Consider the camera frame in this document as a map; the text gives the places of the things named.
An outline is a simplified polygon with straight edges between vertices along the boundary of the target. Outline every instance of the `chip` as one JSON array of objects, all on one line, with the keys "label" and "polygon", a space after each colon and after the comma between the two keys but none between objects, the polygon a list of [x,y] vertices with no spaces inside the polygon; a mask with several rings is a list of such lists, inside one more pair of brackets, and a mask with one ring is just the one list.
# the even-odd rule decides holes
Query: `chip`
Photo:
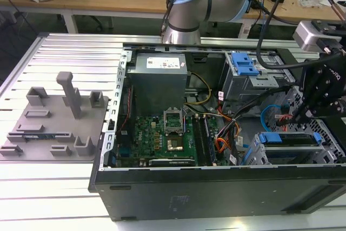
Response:
[{"label": "chip", "polygon": [[168,151],[183,151],[183,137],[182,136],[167,136],[167,150]]}]

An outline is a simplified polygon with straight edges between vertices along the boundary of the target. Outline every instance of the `motherboard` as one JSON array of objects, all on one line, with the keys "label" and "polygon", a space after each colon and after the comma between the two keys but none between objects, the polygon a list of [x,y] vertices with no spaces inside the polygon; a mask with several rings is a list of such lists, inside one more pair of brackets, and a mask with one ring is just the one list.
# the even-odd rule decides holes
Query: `motherboard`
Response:
[{"label": "motherboard", "polygon": [[[196,130],[198,121],[202,122],[203,133]],[[164,116],[137,116],[133,143],[131,146],[119,147],[117,163],[121,163],[121,167],[161,167],[173,163],[203,166],[206,161],[214,165],[226,165],[225,159],[219,156],[218,160],[215,156],[217,150],[214,141],[218,127],[214,117],[184,116],[182,122],[183,133],[167,134],[168,127],[178,128],[181,125],[179,117],[167,117],[165,122]],[[196,135],[202,136],[203,140],[199,140]],[[206,142],[208,150],[203,150],[201,142]]]}]

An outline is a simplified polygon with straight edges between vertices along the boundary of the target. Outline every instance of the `circuit board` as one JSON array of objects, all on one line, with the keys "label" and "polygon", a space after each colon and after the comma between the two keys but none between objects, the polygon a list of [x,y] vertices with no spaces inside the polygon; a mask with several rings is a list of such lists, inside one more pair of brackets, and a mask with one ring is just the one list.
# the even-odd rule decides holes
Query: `circuit board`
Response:
[{"label": "circuit board", "polygon": [[[137,117],[135,123],[135,145],[131,149],[130,157],[164,157],[172,159],[179,157],[196,159],[194,132],[189,120],[191,119],[185,118],[185,134],[182,136],[182,150],[169,151],[167,147],[168,137],[164,133],[163,116]],[[170,125],[178,126],[179,118],[170,119]]]},{"label": "circuit board", "polygon": [[[168,119],[169,125],[179,127],[179,117]],[[134,142],[130,149],[120,149],[120,159],[122,167],[145,167],[150,159],[192,159],[198,166],[198,156],[195,146],[194,128],[191,116],[184,117],[182,136],[166,136],[164,131],[163,116],[138,116],[135,120]],[[218,133],[217,122],[214,117],[208,118],[209,134],[214,141]],[[178,144],[172,146],[175,139],[180,140]],[[216,165],[228,165],[225,159],[216,160]]]}]

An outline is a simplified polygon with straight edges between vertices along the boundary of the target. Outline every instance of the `open computer tower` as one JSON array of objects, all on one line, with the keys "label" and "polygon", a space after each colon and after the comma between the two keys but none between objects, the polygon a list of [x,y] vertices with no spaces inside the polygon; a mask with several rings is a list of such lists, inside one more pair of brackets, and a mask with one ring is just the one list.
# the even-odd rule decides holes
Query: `open computer tower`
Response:
[{"label": "open computer tower", "polygon": [[[262,57],[296,63],[287,49]],[[90,188],[113,221],[314,212],[346,192],[346,125],[276,125],[301,102],[300,74],[266,70],[245,47],[125,45]]]}]

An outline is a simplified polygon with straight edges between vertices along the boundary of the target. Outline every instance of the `desk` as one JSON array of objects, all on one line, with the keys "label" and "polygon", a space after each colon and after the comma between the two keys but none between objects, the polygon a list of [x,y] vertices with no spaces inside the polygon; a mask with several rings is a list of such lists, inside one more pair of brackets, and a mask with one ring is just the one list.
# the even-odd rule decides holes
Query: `desk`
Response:
[{"label": "desk", "polygon": [[[162,18],[166,11],[165,0],[52,0],[40,3],[31,0],[12,1],[22,12],[63,15],[68,32],[71,34],[78,33],[74,15]],[[270,10],[273,3],[270,0],[265,0],[264,5]],[[8,0],[0,0],[0,10],[15,11]],[[240,38],[247,38],[251,25],[258,17],[258,12],[259,10],[250,10],[238,21],[243,23],[239,33]],[[292,21],[304,19],[338,20],[334,12],[327,6],[302,8],[298,6],[297,0],[285,0],[278,6],[275,14]],[[271,24],[286,25],[275,20],[272,20]]]},{"label": "desk", "polygon": [[[74,74],[81,95],[90,88],[113,96],[122,43],[160,43],[158,36],[50,34],[37,38],[0,87],[0,145],[6,130],[28,103],[32,85],[49,95],[62,94],[59,71]],[[256,39],[202,38],[202,44],[255,47]],[[318,54],[304,52],[294,41],[264,40],[264,48],[288,48],[303,62]],[[345,230],[346,195],[313,214],[225,217],[114,223],[98,194],[87,191],[91,163],[0,163],[0,230]]]}]

